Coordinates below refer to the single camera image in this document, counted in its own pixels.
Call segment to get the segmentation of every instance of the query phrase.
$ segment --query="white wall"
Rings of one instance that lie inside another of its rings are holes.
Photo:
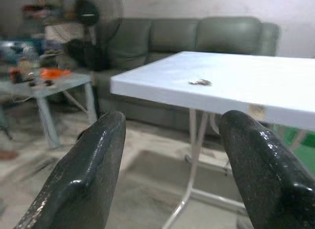
[[[123,0],[126,17],[255,16],[278,24],[278,55],[315,58],[315,0]]]

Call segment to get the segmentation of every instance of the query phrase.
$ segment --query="tiled floor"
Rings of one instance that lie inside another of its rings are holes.
[[[0,162],[0,228],[11,229],[39,192],[54,164],[75,143],[87,126],[84,113],[53,106],[53,116],[63,147],[48,150],[34,103],[24,103],[8,111],[14,141],[0,133],[3,148],[17,150],[13,161]],[[189,176],[188,134],[127,121],[126,142],[120,177],[106,228],[159,228],[179,202]],[[208,141],[203,151],[213,162],[225,165],[226,154],[217,141]],[[196,186],[213,193],[239,199],[230,176],[201,168]],[[175,223],[175,229],[235,229],[236,213],[191,200]]]

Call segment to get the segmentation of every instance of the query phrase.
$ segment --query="low table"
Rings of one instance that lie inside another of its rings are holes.
[[[11,80],[3,78],[0,80],[0,92],[35,98],[48,145],[50,148],[57,148],[60,146],[60,142],[49,111],[47,97],[80,85],[84,85],[87,100],[88,119],[89,123],[93,124],[97,118],[95,113],[93,91],[91,87],[91,77],[89,75],[71,73],[68,76],[54,80],[54,85],[49,87],[45,86],[44,84],[29,87],[28,82],[13,84]]]
[[[189,109],[192,165],[187,191],[163,228],[192,194],[244,209],[240,202],[193,187],[208,113],[246,112],[259,121],[315,131],[315,60],[181,52],[111,78],[111,92]],[[211,86],[190,82],[205,79]],[[197,135],[196,110],[203,111]]]

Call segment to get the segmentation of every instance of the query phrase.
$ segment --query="table top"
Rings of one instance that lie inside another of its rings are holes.
[[[71,73],[59,79],[55,79],[54,85],[45,86],[44,84],[29,87],[28,82],[13,84],[10,79],[0,79],[0,92],[19,95],[29,96],[32,98],[43,98],[47,97],[91,81],[91,77],[85,74]]]
[[[315,131],[315,59],[181,52],[112,77],[111,92]]]

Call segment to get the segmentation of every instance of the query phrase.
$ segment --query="sofa backrest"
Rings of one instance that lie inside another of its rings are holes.
[[[278,26],[254,17],[123,19],[110,41],[111,66],[129,70],[181,51],[274,56]]]

